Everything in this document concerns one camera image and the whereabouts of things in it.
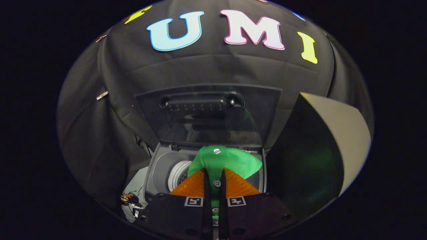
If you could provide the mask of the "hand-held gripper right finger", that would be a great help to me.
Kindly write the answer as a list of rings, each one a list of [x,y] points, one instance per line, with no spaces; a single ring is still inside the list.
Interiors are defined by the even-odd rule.
[[[221,176],[220,240],[271,240],[300,221],[273,193],[261,193],[229,168]]]

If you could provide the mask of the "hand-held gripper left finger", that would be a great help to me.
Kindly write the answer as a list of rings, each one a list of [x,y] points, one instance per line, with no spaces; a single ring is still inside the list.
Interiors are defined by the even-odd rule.
[[[171,193],[158,193],[140,213],[140,227],[161,240],[211,240],[209,176],[198,170]]]

